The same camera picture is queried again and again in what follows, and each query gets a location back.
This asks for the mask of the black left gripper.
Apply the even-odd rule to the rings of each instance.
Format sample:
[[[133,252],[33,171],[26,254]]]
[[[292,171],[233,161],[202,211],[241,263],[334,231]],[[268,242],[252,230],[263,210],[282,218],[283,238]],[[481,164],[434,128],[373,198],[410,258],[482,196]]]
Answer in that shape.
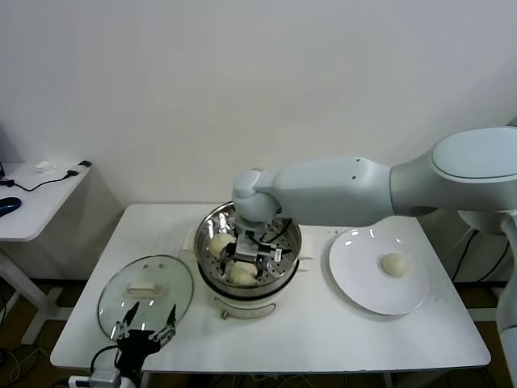
[[[120,350],[116,367],[120,370],[141,370],[145,359],[160,351],[160,344],[167,344],[176,334],[176,307],[174,304],[166,320],[165,326],[154,334],[150,330],[131,329],[131,324],[138,311],[136,302],[117,320],[114,337]]]

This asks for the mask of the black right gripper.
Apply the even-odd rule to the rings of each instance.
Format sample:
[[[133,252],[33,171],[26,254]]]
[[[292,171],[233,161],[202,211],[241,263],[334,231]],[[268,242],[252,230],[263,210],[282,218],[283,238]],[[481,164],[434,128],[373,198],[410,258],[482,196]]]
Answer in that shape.
[[[227,244],[220,253],[219,268],[224,276],[227,267],[233,261],[236,264],[246,264],[257,269],[255,279],[257,281],[270,281],[275,278],[271,271],[270,247],[266,244],[254,242],[232,242]]]

